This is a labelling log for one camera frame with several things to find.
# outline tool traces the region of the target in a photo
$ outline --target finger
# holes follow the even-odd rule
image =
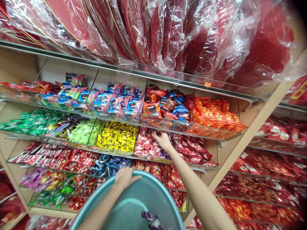
[[[151,135],[155,140],[159,140],[159,137],[156,134],[152,133]]]
[[[141,178],[142,178],[142,176],[140,176],[140,175],[135,176],[135,177],[132,177],[131,183],[136,182],[137,180],[139,180],[139,179],[141,179]]]

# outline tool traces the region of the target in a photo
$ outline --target glass shelf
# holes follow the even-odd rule
[[[155,84],[161,86],[160,88],[163,89],[174,88],[174,85],[138,78],[130,74],[129,75],[120,74],[114,71],[106,72],[98,68],[89,68],[89,67],[86,67],[85,69],[82,68],[77,69],[77,67],[71,64],[70,62],[67,63],[64,62],[62,64],[58,64],[57,69],[54,70],[55,64],[58,64],[57,60],[54,61],[53,59],[46,59],[44,63],[41,63],[42,65],[41,70],[39,71],[39,74],[37,76],[33,76],[33,81],[32,84],[29,86],[29,90],[16,89],[0,85],[0,98],[13,102],[32,104],[43,108],[50,108],[64,112],[71,112],[85,116],[91,116],[94,119],[99,118],[104,120],[120,121],[128,124],[134,124],[144,127],[153,127],[160,130],[171,131],[191,136],[205,137],[207,139],[218,140],[218,141],[227,141],[241,134],[239,132],[224,130],[223,128],[218,129],[214,127],[208,127],[196,124],[194,123],[194,121],[190,123],[179,120],[158,118],[157,116],[144,114],[142,113],[143,111],[142,106],[144,104],[145,97],[143,98],[140,112],[115,109],[114,113],[109,113],[108,109],[110,109],[110,107],[108,106],[99,105],[99,109],[97,110],[97,105],[95,105],[89,99],[89,96],[87,96],[84,102],[81,102],[80,100],[69,99],[68,104],[67,103],[59,104],[58,100],[63,99],[67,101],[67,98],[61,98],[58,95],[47,95],[31,91],[32,88],[35,87],[35,82],[40,80],[51,81],[52,83],[54,83],[55,81],[65,82],[66,71],[72,71],[77,74],[78,71],[84,72],[86,74],[85,86],[88,87],[89,91],[91,91],[94,88],[106,89],[108,82],[121,82],[126,86],[135,84],[136,88],[144,90],[146,90],[147,85],[149,84]],[[194,96],[200,94],[200,92],[196,92],[194,89],[187,87],[181,87],[179,89],[180,91],[184,92],[185,95],[191,94],[193,100]],[[233,106],[233,108],[231,106],[230,109],[231,111],[235,110],[235,112],[239,111],[239,108],[237,106]],[[193,110],[191,110],[191,117],[194,117],[193,113],[194,113],[194,108]]]
[[[125,157],[129,159],[139,159],[139,160],[157,162],[157,163],[162,163],[162,164],[174,165],[172,160],[165,159],[165,158],[152,157],[148,155],[123,152],[120,150],[112,150],[112,149],[106,149],[106,148],[101,148],[97,146],[78,144],[75,142],[64,141],[64,140],[57,139],[57,138],[49,138],[49,137],[46,138],[46,136],[33,136],[29,134],[20,134],[20,133],[8,132],[8,131],[4,131],[4,133],[10,135],[10,137],[8,138],[17,138],[17,139],[29,140],[29,141],[40,141],[40,142],[49,143],[49,144],[57,144],[57,145],[73,147],[73,148],[82,149],[82,150],[89,150],[92,152],[107,154],[107,155],[112,155],[112,156]],[[218,166],[208,167],[208,166],[196,165],[196,164],[191,164],[191,163],[188,163],[188,165],[192,167],[194,170],[199,170],[199,171],[204,171],[204,170],[209,171],[209,170],[218,169]]]
[[[302,111],[307,112],[307,102],[306,101],[300,101],[300,100],[294,100],[294,99],[283,99],[279,105],[279,107],[287,108],[291,110],[296,111]]]
[[[265,92],[261,89],[253,89],[242,86],[236,86],[230,83],[219,82],[212,79],[207,79],[204,77],[189,75],[185,73],[175,72],[175,71],[167,71],[166,73],[162,73],[157,67],[144,65],[140,63],[135,63],[129,60],[129,64],[126,66],[115,66],[111,64],[106,64],[100,61],[84,59],[81,57],[73,57],[69,54],[64,54],[60,52],[49,51],[46,49],[38,49],[35,47],[30,47],[22,44],[15,44],[8,41],[0,41],[0,46],[11,48],[14,50],[27,52],[31,54],[38,54],[47,57],[54,57],[62,60],[68,60],[72,62],[76,62],[79,64],[84,64],[87,66],[113,70],[122,73],[129,73],[134,76],[144,77],[147,79],[153,79],[163,82],[168,82],[177,86],[185,86],[193,89],[199,89],[207,92],[212,92],[215,94],[226,95],[241,99],[246,99],[250,101],[265,101],[269,98],[270,93]],[[209,82],[212,84],[211,87],[204,86],[205,82]]]
[[[273,176],[267,176],[267,175],[256,175],[256,174],[251,174],[247,172],[239,172],[239,171],[234,171],[234,170],[229,170],[228,171],[229,175],[234,175],[234,176],[248,176],[251,178],[256,178],[256,179],[266,179],[266,180],[272,180],[276,182],[286,182],[295,186],[301,186],[301,187],[306,187],[307,188],[307,182],[299,182],[299,181],[294,181],[294,180],[287,180],[287,179],[282,179],[278,177],[273,177]]]
[[[307,146],[293,144],[291,142],[276,141],[265,137],[255,136],[249,143],[249,146],[298,157],[307,157]]]
[[[260,224],[270,224],[270,225],[279,225],[283,227],[296,227],[299,226],[302,223],[302,216],[303,216],[303,210],[297,209],[297,208],[290,208],[290,207],[280,207],[276,205],[271,204],[264,204],[264,203],[255,203],[255,202],[249,202],[249,201],[241,201],[239,204],[234,203],[236,199],[233,198],[219,198],[217,197],[223,208],[225,208],[225,211],[227,214],[232,218],[233,220],[238,221],[246,221],[246,222],[257,222]],[[238,205],[237,209],[238,212],[231,211],[234,205]],[[270,209],[275,212],[280,211],[282,212],[280,216],[277,217],[273,215],[273,213],[269,213]],[[287,218],[287,222],[285,222],[286,217],[283,215],[283,213],[291,213],[291,217]],[[247,215],[246,217],[241,216],[242,213],[245,213]]]
[[[252,220],[247,220],[247,219],[236,219],[236,218],[232,218],[234,221],[242,221],[242,222],[250,222],[250,223],[257,223],[257,224],[260,224],[260,225],[271,225],[271,228],[270,229],[277,229],[276,226],[280,227],[280,228],[284,228],[286,227],[287,230],[295,230],[297,228],[295,228],[295,226],[293,225],[283,225],[281,223],[272,223],[272,222],[266,222],[266,221],[259,221],[259,220],[255,220],[255,219],[252,219]]]
[[[270,204],[270,205],[279,206],[279,207],[292,208],[292,206],[290,206],[290,205],[282,205],[282,204],[276,204],[276,203],[272,203],[272,202],[256,201],[256,200],[244,199],[244,198],[240,198],[240,197],[224,196],[224,195],[218,195],[218,194],[215,194],[215,196],[221,197],[221,198],[227,198],[227,199],[242,200],[242,201],[260,203],[260,204]]]

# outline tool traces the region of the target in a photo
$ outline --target display shelf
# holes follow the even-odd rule
[[[66,212],[66,211],[44,209],[38,207],[31,207],[29,213],[31,215],[44,215],[51,217],[60,217],[65,219],[74,219],[77,215],[75,212]]]
[[[251,222],[251,223],[254,222],[254,223],[261,224],[261,225],[272,225],[272,226],[286,227],[287,229],[293,228],[293,230],[296,229],[296,227],[293,226],[293,225],[283,225],[283,224],[281,224],[281,223],[278,223],[278,224],[277,224],[277,223],[272,223],[272,222],[259,221],[259,220],[256,220],[256,219],[248,220],[248,219],[236,219],[236,218],[233,218],[233,220],[243,221],[243,222]]]
[[[307,157],[307,146],[255,136],[248,146],[278,153]]]
[[[87,145],[82,145],[74,142],[67,142],[67,141],[62,141],[62,140],[54,140],[50,138],[45,138],[45,137],[37,137],[37,136],[32,136],[32,135],[27,135],[27,134],[19,134],[19,133],[10,133],[11,136],[9,138],[17,138],[20,140],[29,140],[29,141],[40,141],[44,143],[49,143],[49,144],[57,144],[57,145],[62,145],[62,146],[67,146],[67,147],[73,147],[77,149],[82,149],[82,150],[89,150],[92,152],[100,153],[100,154],[107,154],[111,156],[118,156],[118,157],[125,157],[129,159],[139,159],[139,160],[145,160],[145,161],[151,161],[151,162],[157,162],[157,163],[162,163],[162,164],[168,164],[168,165],[174,165],[173,162],[169,159],[165,158],[159,158],[159,157],[152,157],[152,156],[147,156],[147,155],[140,155],[140,154],[134,154],[134,153],[126,153],[126,152],[121,152],[118,150],[111,150],[111,149],[105,149],[105,148],[100,148],[97,146],[87,146]],[[216,159],[217,161],[217,151],[212,152],[212,155],[215,156],[213,160]],[[196,164],[191,164],[188,163],[188,165],[193,168],[194,170],[217,170],[218,166],[215,167],[208,167],[208,166],[202,166],[202,165],[196,165]]]
[[[230,218],[246,220],[260,224],[272,224],[284,227],[299,227],[303,223],[303,210],[293,207],[281,207],[271,204],[243,201],[233,198],[220,198]]]
[[[268,179],[276,182],[286,182],[295,186],[301,186],[301,187],[306,187],[307,188],[307,182],[300,182],[300,181],[295,181],[295,180],[288,180],[288,179],[283,179],[279,177],[273,177],[273,176],[267,176],[267,175],[256,175],[256,174],[251,174],[247,172],[239,172],[239,171],[234,171],[234,170],[229,170],[228,172],[229,175],[234,175],[234,176],[248,176],[251,178],[258,178],[258,179]]]
[[[25,174],[32,172],[35,168],[38,168],[38,167],[29,167]],[[61,173],[61,175],[60,175],[60,178],[59,178],[59,183],[56,185],[56,187],[54,189],[51,189],[51,190],[43,189],[43,191],[57,192],[57,193],[64,194],[66,196],[77,196],[77,197],[82,197],[82,198],[89,198],[90,195],[92,194],[92,192],[94,191],[94,188],[97,186],[98,177],[95,176],[95,175],[79,174],[79,173],[74,173],[74,172],[70,172],[70,171],[56,170],[56,169],[50,169],[50,168],[44,168],[44,169],[50,170],[50,172],[59,172],[59,173]],[[90,193],[80,194],[80,193],[64,193],[64,192],[62,193],[62,192],[60,192],[62,190],[62,188],[61,188],[62,183],[64,183],[64,179],[68,174],[75,175],[75,176],[78,175],[79,177],[85,176],[86,179],[94,178],[95,181],[91,186]],[[26,185],[23,185],[23,184],[19,184],[19,187],[29,189],[33,192],[35,192],[35,190],[36,190],[36,188],[28,188]]]
[[[279,103],[278,107],[307,112],[307,102],[298,102],[298,104],[289,104],[282,101]]]
[[[108,82],[112,83],[120,82],[126,86],[135,85],[136,88],[140,89],[146,89],[146,86],[149,84],[158,85],[160,86],[160,88],[163,89],[173,89],[174,86],[163,82],[144,80],[142,78],[137,78],[127,74],[119,74],[118,72],[114,71],[106,72],[103,70],[99,70],[97,68],[94,69],[88,67],[81,68],[72,65],[71,63],[65,63],[65,62],[59,63],[58,60],[54,59],[51,60],[39,59],[39,65],[41,66],[41,69],[37,74],[37,76],[33,76],[32,84],[29,86],[29,90],[16,89],[1,85],[0,97],[10,101],[24,102],[27,104],[38,105],[41,107],[47,107],[61,111],[90,115],[93,116],[94,118],[104,118],[107,120],[121,121],[129,124],[137,124],[146,127],[155,127],[161,130],[170,130],[172,132],[185,133],[189,135],[206,137],[209,139],[215,139],[220,141],[226,141],[228,139],[240,135],[240,132],[236,133],[233,131],[223,130],[222,128],[218,129],[215,127],[208,127],[200,124],[194,124],[194,122],[189,123],[189,122],[182,122],[166,118],[158,119],[156,116],[151,116],[142,113],[142,107],[140,108],[140,112],[132,112],[132,111],[129,112],[128,114],[129,117],[126,117],[126,115],[124,117],[117,116],[118,114],[126,114],[127,110],[122,110],[122,109],[116,109],[117,111],[116,114],[112,115],[107,112],[101,112],[101,111],[108,111],[108,109],[110,108],[103,105],[99,106],[100,112],[98,112],[93,102],[90,101],[89,96],[87,96],[84,102],[81,102],[80,100],[71,99],[70,102],[74,103],[73,107],[66,106],[66,104],[60,105],[57,103],[57,101],[59,99],[62,100],[63,98],[59,97],[58,95],[46,95],[31,91],[32,88],[35,87],[34,83],[39,80],[50,81],[52,83],[55,83],[56,81],[65,82],[65,72],[68,71],[74,73],[84,73],[86,80],[85,86],[89,88],[89,91],[91,91],[94,88],[106,89]],[[185,95],[187,94],[193,94],[196,96],[204,95],[204,92],[201,92],[199,90],[193,90],[187,87],[179,87],[178,89],[181,90]],[[206,96],[210,96],[211,98],[216,98],[216,99],[221,98],[213,93],[207,93]],[[236,108],[236,106],[231,105],[230,111],[238,114],[239,110],[238,108]]]
[[[17,218],[10,220],[9,222],[7,222],[4,227],[2,228],[2,230],[12,230],[16,224],[19,223],[19,221],[22,220],[22,218],[24,218],[27,215],[26,212],[21,213]]]
[[[168,82],[177,86],[187,86],[189,88],[193,89],[199,89],[207,92],[213,92],[220,95],[225,96],[231,96],[236,97],[240,99],[247,99],[250,101],[265,101],[269,96],[270,92],[265,92],[261,89],[252,89],[242,86],[236,86],[230,83],[225,82],[219,82],[212,79],[207,79],[199,76],[193,76],[185,73],[175,72],[175,71],[167,71],[167,73],[161,73],[161,71],[153,66],[148,66],[140,63],[133,63],[131,61],[131,64],[128,65],[129,67],[124,66],[115,66],[110,65],[98,61],[93,60],[86,60],[80,57],[73,57],[70,55],[62,54],[62,53],[56,53],[48,50],[41,50],[34,47],[29,47],[25,45],[20,44],[14,44],[11,42],[6,41],[0,41],[0,46],[5,48],[14,49],[17,51],[22,51],[30,54],[38,54],[38,55],[44,55],[47,57],[53,57],[61,60],[67,60],[71,62],[75,62],[78,64],[83,64],[91,67],[101,68],[101,69],[107,69],[112,71],[117,71],[121,73],[128,73],[134,76],[152,79],[152,80],[158,80],[163,82]],[[186,81],[185,79],[190,79],[191,77],[195,78],[196,80],[193,82]],[[195,82],[209,82],[213,86],[216,85],[223,85],[222,88],[215,88],[215,87],[206,87],[203,84],[197,84]]]
[[[0,200],[0,204],[3,203],[3,202],[5,202],[7,199],[9,199],[10,197],[14,196],[15,194],[17,194],[17,193],[14,192],[14,193],[8,195],[7,197],[3,198],[2,200]]]
[[[274,205],[278,207],[287,207],[287,208],[292,208],[290,205],[282,205],[282,204],[276,204],[273,202],[265,202],[265,201],[257,201],[257,200],[252,200],[252,199],[244,199],[241,197],[233,197],[233,196],[224,196],[224,195],[218,195],[215,194],[216,197],[221,197],[221,198],[227,198],[227,199],[234,199],[234,200],[242,200],[242,201],[248,201],[248,202],[254,202],[254,203],[259,203],[259,204],[269,204],[269,205]]]

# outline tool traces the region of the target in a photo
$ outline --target plastic wrap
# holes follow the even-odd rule
[[[122,11],[134,53],[140,63],[151,65],[144,26],[145,6],[145,1],[122,0]]]
[[[136,60],[116,0],[84,0],[96,26],[108,37],[120,57]]]
[[[51,39],[60,49],[78,56],[72,50],[80,49],[80,43],[59,23],[43,0],[6,0],[6,9],[17,28]]]
[[[187,16],[185,73],[203,84],[208,79],[226,81],[249,52],[259,21],[259,4],[252,1],[193,1]]]
[[[250,45],[250,52],[241,68],[227,82],[245,87],[258,87],[277,79],[290,61],[294,35],[286,24],[286,1],[266,0],[261,5],[261,19]]]
[[[72,224],[71,219],[62,219],[49,216],[32,215],[27,222],[26,230],[68,230]]]
[[[168,70],[182,72],[185,49],[184,22],[190,0],[168,0],[166,2],[162,57]]]
[[[45,0],[45,3],[59,22],[81,44],[103,61],[116,64],[117,55],[102,39],[80,0]]]
[[[166,0],[146,0],[144,24],[147,31],[147,42],[151,61],[165,73],[165,65],[162,58],[164,12]]]

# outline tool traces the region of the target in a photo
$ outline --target teal plastic basket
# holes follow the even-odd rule
[[[121,206],[122,203],[125,203],[126,200],[133,200],[134,203],[141,203],[145,205],[146,208],[151,211],[153,215],[158,216],[158,220],[160,221],[161,227],[164,230],[185,229],[174,199],[172,198],[166,187],[153,175],[147,172],[135,170],[133,172],[133,176],[137,175],[142,176],[142,179],[131,184],[120,195],[105,223],[105,225],[108,225],[107,229],[131,229],[127,222],[121,223],[120,216],[111,217],[112,213],[116,212],[118,207]],[[115,176],[108,179],[104,184],[102,184],[98,189],[96,189],[96,191],[89,197],[87,202],[84,204],[84,206],[76,216],[75,220],[73,221],[73,224],[70,227],[70,230],[78,229],[84,219],[107,195],[114,182]],[[129,219],[129,223],[134,223],[137,221],[146,221],[144,218],[141,218],[142,213],[140,210],[134,211],[133,208],[129,207],[129,205],[126,205],[124,211],[129,212],[130,215],[132,213],[134,213],[135,215],[135,220],[131,218]],[[116,222],[117,226],[110,226],[110,222],[112,222],[112,220],[110,221],[110,218],[117,218],[116,221],[114,221]]]

